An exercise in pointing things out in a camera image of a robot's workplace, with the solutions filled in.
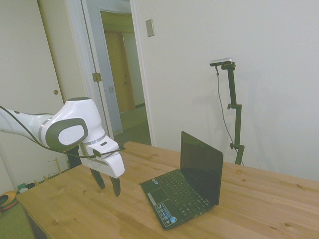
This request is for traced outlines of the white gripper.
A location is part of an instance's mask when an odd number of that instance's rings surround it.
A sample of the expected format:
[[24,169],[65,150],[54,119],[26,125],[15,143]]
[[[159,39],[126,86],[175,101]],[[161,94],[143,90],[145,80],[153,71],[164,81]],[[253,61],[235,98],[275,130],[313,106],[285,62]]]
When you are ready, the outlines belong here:
[[100,173],[110,176],[113,191],[116,197],[121,193],[119,177],[125,172],[125,167],[118,149],[93,149],[92,152],[78,150],[81,162],[90,168],[90,171],[100,189],[105,188],[104,180]]

